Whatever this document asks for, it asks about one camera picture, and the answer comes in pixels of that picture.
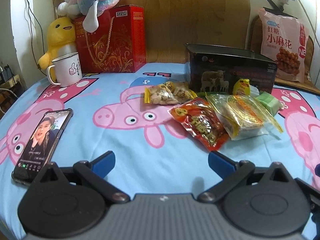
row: smartphone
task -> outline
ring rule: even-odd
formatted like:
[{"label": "smartphone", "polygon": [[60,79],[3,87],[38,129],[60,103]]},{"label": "smartphone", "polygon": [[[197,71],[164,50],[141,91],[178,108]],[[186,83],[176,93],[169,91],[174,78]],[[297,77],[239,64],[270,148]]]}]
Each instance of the smartphone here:
[{"label": "smartphone", "polygon": [[68,108],[46,112],[32,133],[11,176],[15,182],[30,185],[57,147],[61,134],[73,116]]}]

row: cartoon pig eye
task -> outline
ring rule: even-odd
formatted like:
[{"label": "cartoon pig eye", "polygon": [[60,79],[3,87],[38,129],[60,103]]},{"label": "cartoon pig eye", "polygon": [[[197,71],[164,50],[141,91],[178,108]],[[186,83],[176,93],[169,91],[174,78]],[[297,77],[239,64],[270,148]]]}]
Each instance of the cartoon pig eye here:
[{"label": "cartoon pig eye", "polygon": [[143,115],[143,118],[147,121],[152,121],[156,118],[156,115],[154,113],[147,112]]},{"label": "cartoon pig eye", "polygon": [[23,144],[19,143],[15,148],[14,148],[14,153],[15,154],[21,154],[23,151]]},{"label": "cartoon pig eye", "polygon": [[12,144],[15,144],[19,139],[20,139],[20,135],[17,134],[17,135],[12,139]]},{"label": "cartoon pig eye", "polygon": [[125,123],[127,125],[133,125],[137,122],[137,118],[135,116],[128,116],[126,119],[125,119]]}]

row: mug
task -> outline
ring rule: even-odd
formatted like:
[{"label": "mug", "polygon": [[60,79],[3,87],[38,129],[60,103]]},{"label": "mug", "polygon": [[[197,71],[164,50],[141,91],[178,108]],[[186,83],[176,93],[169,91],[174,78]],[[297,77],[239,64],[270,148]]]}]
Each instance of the mug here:
[{"label": "mug", "polygon": [[[47,68],[47,76],[52,85],[68,87],[78,83],[82,79],[78,52],[58,57],[52,60],[52,64],[52,66]],[[54,67],[58,83],[53,82],[50,76],[50,69],[52,67]]]}]

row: green sponge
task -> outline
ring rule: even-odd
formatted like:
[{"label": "green sponge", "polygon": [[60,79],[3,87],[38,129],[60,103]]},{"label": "green sponge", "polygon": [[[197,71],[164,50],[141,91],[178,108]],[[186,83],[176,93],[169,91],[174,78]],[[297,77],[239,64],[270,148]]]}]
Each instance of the green sponge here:
[{"label": "green sponge", "polygon": [[282,107],[281,102],[273,95],[267,92],[262,92],[256,99],[268,110],[272,116],[275,116],[279,109]]}]

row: pink snack bag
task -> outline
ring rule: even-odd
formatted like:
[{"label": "pink snack bag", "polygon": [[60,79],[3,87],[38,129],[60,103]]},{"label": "pink snack bag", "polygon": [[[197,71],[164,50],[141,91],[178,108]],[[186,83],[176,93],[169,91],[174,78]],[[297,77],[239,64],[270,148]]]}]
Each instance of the pink snack bag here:
[{"label": "pink snack bag", "polygon": [[277,16],[259,10],[262,21],[261,54],[277,62],[276,76],[289,81],[304,81],[309,30],[296,18]]}]

